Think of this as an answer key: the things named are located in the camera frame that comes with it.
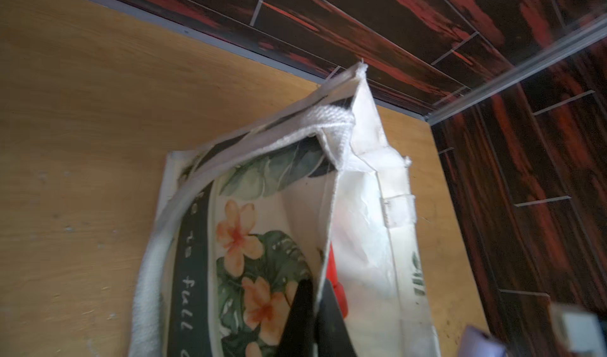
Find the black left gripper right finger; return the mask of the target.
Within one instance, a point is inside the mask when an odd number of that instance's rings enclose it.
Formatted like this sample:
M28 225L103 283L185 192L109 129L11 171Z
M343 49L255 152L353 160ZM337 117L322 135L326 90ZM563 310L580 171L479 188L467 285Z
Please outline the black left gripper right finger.
M316 345L319 357L356 357L338 300L326 279L316 316Z

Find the red flashlight front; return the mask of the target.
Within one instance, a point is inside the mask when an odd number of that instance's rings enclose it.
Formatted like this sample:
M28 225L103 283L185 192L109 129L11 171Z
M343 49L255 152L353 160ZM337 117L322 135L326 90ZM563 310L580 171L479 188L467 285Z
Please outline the red flashlight front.
M331 286L334 290L336 300L338 302L339 309L343 318L346 318L349 314L349 306L346 298L346 292L338 279L338 270L334 257L333 246L330 245L328 263L327 263L327 279L330 281Z

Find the aluminium corner post right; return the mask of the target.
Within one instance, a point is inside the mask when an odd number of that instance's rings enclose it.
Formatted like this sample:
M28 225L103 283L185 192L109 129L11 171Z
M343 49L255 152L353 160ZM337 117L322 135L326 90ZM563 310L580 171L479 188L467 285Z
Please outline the aluminium corner post right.
M602 14L592 20L589 25L573 31L552 46L515 67L515 69L509 70L491 82L476 88L446 107L430 113L426 116L426 123L430 126L441 123L605 38L606 14Z

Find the white printed tote bag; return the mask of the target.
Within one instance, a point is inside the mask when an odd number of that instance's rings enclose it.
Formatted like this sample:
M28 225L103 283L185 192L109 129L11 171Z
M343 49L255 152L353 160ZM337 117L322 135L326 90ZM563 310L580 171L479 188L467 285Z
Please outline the white printed tote bag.
M168 157L138 275L131 356L276 356L330 245L357 356L438 356L408 157L357 63L270 118ZM318 356L316 320L313 356Z

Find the lavender white flashlight front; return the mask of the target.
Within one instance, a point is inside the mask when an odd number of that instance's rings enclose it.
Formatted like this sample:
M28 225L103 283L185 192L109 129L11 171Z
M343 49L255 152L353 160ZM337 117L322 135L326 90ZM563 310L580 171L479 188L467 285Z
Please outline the lavender white flashlight front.
M458 346L457 357L505 357L506 346L478 328L468 325Z

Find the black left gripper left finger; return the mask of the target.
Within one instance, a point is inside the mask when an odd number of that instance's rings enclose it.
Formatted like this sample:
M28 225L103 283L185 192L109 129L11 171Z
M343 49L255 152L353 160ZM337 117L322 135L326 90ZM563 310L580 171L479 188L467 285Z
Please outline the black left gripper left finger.
M276 357L313 356L315 320L313 282L300 281Z

